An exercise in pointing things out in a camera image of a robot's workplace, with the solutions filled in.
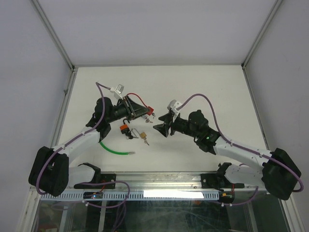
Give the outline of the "brass padlock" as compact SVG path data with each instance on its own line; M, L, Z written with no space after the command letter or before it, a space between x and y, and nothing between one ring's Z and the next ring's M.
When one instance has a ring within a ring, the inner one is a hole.
M137 134L140 136L141 139L146 140L147 135L145 132L139 132L136 128L134 128L133 130L137 132Z

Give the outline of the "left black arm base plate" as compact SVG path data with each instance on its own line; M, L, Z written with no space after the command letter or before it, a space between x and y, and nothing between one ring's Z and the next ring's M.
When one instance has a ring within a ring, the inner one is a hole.
M112 173L101 173L98 180L93 180L91 183L100 185L86 185L86 184L76 184L74 189L115 189L116 174Z

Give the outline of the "orange black padlock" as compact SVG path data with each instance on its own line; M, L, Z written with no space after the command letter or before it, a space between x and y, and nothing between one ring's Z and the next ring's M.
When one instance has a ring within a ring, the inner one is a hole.
M120 131L122 134L129 134L130 129L128 127L128 124L130 123L130 121L126 118L123 119L123 124L120 126Z

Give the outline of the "black-headed key pair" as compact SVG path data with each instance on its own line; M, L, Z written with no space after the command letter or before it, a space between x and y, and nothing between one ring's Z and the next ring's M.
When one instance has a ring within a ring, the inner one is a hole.
M131 132L127 132L127 133L126 133L126 137L127 137L127 139L129 139L129 140L138 139L138 137L135 136L135 135L133 135Z

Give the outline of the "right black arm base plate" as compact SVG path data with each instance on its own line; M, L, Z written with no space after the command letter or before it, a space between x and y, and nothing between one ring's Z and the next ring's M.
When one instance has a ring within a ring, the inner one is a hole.
M224 176L218 176L215 173L205 173L200 175L201 187L203 189L216 189L223 191L224 189L242 189L244 184L242 183L231 183Z

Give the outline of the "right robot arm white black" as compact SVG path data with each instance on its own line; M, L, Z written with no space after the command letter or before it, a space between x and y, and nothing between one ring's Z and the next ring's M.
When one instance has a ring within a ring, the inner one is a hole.
M201 110L191 112L188 119L182 119L169 111L159 120L161 124L153 128L164 137L179 132L192 137L204 152L243 163L243 166L221 164L216 172L216 183L219 186L227 187L233 183L262 187L281 200L288 200L296 191L301 171L285 150L276 148L270 151L236 144L212 129Z

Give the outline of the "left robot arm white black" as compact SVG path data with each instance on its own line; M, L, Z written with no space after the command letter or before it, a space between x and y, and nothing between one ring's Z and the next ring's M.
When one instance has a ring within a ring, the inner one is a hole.
M134 102L125 96L114 105L110 98L97 100L91 119L75 137L52 148L43 146L36 155L28 182L40 194L59 196L67 187L89 186L101 183L101 169L88 162L71 167L70 164L91 146L98 144L111 131L111 123L120 119L132 121L151 115L152 108Z

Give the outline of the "red cable seal tag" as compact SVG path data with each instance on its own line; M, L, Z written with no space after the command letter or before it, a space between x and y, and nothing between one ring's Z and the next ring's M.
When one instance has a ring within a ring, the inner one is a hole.
M136 96L136 97L141 101L141 103L143 104L143 106L146 107L146 108L148 108L148 109L150 110L150 111L147 113L147 115L151 116L151 115L152 115L152 112L154 113L154 109L153 109L152 107L148 106L138 94L132 93L132 92L131 92L131 93L128 93L128 94L127 94L127 96L129 96L129 95Z

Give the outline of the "green cable bike lock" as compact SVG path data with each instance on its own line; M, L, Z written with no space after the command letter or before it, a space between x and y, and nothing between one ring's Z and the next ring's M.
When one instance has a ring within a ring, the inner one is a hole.
M115 150L113 150L113 149L108 148L103 142L100 142L99 144L100 144L106 151L108 151L108 152L110 152L110 153L112 153L112 154L115 154L115 155L123 155L123 156L125 156L125 155L133 155L133 154L135 154L135 152L119 152L119 151L115 151Z

